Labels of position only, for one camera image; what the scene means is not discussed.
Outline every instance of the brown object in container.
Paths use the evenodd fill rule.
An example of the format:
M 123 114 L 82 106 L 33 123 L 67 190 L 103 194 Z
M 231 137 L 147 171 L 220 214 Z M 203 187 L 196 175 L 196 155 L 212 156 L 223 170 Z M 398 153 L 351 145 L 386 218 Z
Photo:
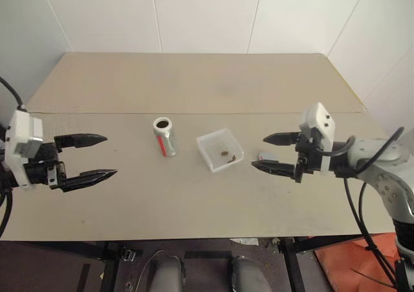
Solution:
M 228 161 L 227 163 L 230 164 L 232 161 L 235 161 L 235 155 L 233 155 L 232 160 Z

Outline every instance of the red stripe on can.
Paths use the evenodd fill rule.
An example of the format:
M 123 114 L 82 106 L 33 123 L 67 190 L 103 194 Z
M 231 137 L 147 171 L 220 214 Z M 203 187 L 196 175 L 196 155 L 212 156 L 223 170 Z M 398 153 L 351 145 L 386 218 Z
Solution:
M 164 146 L 164 142 L 162 142 L 162 137 L 160 135 L 157 135 L 158 143 L 160 144 L 162 154 L 167 157 L 166 153 L 166 147 Z

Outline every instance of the can lid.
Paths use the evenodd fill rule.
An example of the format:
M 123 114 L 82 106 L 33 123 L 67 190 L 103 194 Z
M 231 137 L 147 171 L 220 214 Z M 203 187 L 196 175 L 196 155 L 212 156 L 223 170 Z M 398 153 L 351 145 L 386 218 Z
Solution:
M 165 132 L 172 128 L 173 123 L 170 121 L 167 117 L 159 117 L 153 122 L 154 130 L 157 130 L 159 132 Z

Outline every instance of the beige tabletop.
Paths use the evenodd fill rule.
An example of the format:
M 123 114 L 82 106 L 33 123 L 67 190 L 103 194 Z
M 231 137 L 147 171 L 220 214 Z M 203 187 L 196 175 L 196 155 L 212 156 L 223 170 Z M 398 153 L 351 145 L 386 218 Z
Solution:
M 151 64 L 144 64 L 145 56 L 149 57 Z M 286 56 L 288 63 L 284 63 L 283 56 Z M 157 65 L 156 57 L 160 60 L 160 66 L 168 62 L 170 70 L 163 73 L 160 67 L 153 67 L 158 71 L 158 74 L 152 74 L 152 83 L 156 85 L 133 83 L 132 79 L 140 75 L 137 71 L 143 71 L 142 64 L 147 68 Z M 383 137 L 384 133 L 323 56 L 252 57 L 66 55 L 28 108 L 35 112 L 34 116 L 43 119 L 47 140 L 54 135 L 78 132 L 99 133 L 108 137 L 108 141 L 90 148 L 64 150 L 61 159 L 65 161 L 69 175 L 99 168 L 116 168 L 118 173 L 96 186 L 65 194 L 61 190 L 50 190 L 47 186 L 38 186 L 29 192 L 16 189 L 13 213 L 3 239 L 137 240 L 357 233 L 341 179 L 335 179 L 333 175 L 322 177 L 316 173 L 304 175 L 302 184 L 297 184 L 288 178 L 260 172 L 250 162 L 257 159 L 260 151 L 268 151 L 280 161 L 294 163 L 296 152 L 293 146 L 276 147 L 261 140 L 274 132 L 297 131 L 300 111 L 318 100 L 326 101 L 325 104 L 331 106 L 328 108 L 336 121 L 338 140 L 345 140 L 350 134 Z M 236 66 L 227 63 L 227 69 L 218 68 L 217 62 L 230 58 L 234 59 Z M 220 86 L 215 85 L 215 77 L 218 82 L 231 80 L 230 74 L 238 71 L 238 81 L 243 79 L 240 74 L 248 74 L 252 80 L 255 72 L 253 67 L 248 69 L 246 62 L 249 60 L 262 61 L 261 65 L 254 66 L 259 73 L 267 71 L 271 82 L 266 82 L 263 75 L 258 76 L 261 79 L 260 91 L 249 91 L 257 100 L 244 106 L 241 101 L 248 101 L 243 94 L 245 82 L 237 93 L 229 93 L 227 104 L 219 104 L 219 111 L 215 111 L 216 101 L 224 101 L 221 100 L 223 92 L 219 90 Z M 111 62 L 118 62 L 118 65 L 112 67 Z M 185 69 L 184 62 L 192 72 Z M 204 62 L 204 68 L 195 62 Z M 269 62 L 274 62 L 276 67 L 271 69 Z M 304 74 L 312 74 L 308 65 L 322 67 L 313 77 L 308 75 L 308 83 L 312 84 L 313 90 L 309 84 L 286 83 L 296 76 L 289 76 L 286 70 L 278 70 L 283 64 L 295 65 L 296 68 L 290 73 L 302 75 L 297 76 L 298 79 L 304 78 Z M 97 75 L 99 70 L 105 74 L 104 78 Z M 280 82 L 274 75 L 276 70 L 282 74 L 283 85 L 278 85 Z M 152 103 L 146 101 L 146 105 L 151 106 L 150 111 L 146 111 L 136 101 L 143 102 L 144 98 L 156 96 L 152 92 L 154 88 L 160 90 L 167 87 L 165 77 L 169 73 L 177 75 L 171 80 L 175 82 L 173 87 L 178 88 L 180 77 L 186 79 L 185 85 L 175 90 L 175 94 L 163 94 L 162 98 Z M 210 103 L 187 101 L 184 94 L 197 92 L 188 80 L 191 73 L 195 86 L 198 84 L 197 77 L 205 75 L 209 79 L 212 88 L 199 87 L 199 98 L 207 95 Z M 200 82 L 207 86 L 205 78 Z M 87 80 L 95 81 L 88 86 Z M 124 94 L 112 87 L 115 83 Z M 110 104 L 106 104 L 109 103 L 109 93 L 101 96 L 103 100 L 93 97 L 92 92 L 99 87 L 101 91 L 113 94 Z M 52 96 L 49 89 L 55 96 L 50 103 L 48 101 Z M 71 98 L 74 91 L 83 98 Z M 142 92 L 142 96 L 133 100 L 131 92 Z M 277 96 L 271 98 L 268 93 L 277 93 Z M 275 103 L 263 106 L 259 103 L 260 96 Z M 157 111 L 156 105 L 166 112 Z M 159 113 L 167 115 L 175 126 L 179 153 L 172 158 L 161 156 L 153 136 L 151 124 Z M 198 152 L 195 138 L 221 128 L 230 129 L 243 147 L 245 158 L 237 165 L 212 174 Z M 351 181 L 355 195 L 360 184 Z M 365 200 L 365 220 L 369 230 L 392 231 L 392 222 L 376 192 L 368 190 Z

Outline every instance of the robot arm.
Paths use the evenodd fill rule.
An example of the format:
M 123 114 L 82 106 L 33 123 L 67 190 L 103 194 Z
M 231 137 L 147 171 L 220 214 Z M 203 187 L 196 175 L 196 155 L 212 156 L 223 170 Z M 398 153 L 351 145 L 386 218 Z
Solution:
M 300 128 L 300 132 L 275 133 L 263 139 L 274 145 L 295 144 L 298 152 L 296 165 L 269 160 L 254 161 L 252 165 L 269 174 L 290 177 L 300 183 L 304 173 L 313 174 L 315 171 L 326 170 L 326 158 L 330 158 L 329 171 L 334 172 L 336 177 L 344 179 L 354 177 L 370 184 L 380 194 L 393 220 L 397 234 L 397 248 L 404 258 L 404 263 L 401 264 L 399 261 L 396 268 L 401 269 L 401 265 L 405 267 L 410 289 L 399 289 L 399 291 L 412 291 L 414 289 L 414 158 L 401 145 L 393 141 L 375 161 L 367 164 L 388 141 L 351 137 L 348 142 L 333 142 L 334 122 L 320 103 L 311 106 L 302 114 Z
M 116 170 L 93 170 L 67 178 L 65 165 L 58 157 L 62 148 L 92 146 L 105 140 L 101 135 L 81 133 L 58 136 L 44 144 L 42 121 L 16 110 L 5 133 L 4 153 L 0 153 L 0 188 L 7 191 L 44 184 L 70 192 L 106 180 Z

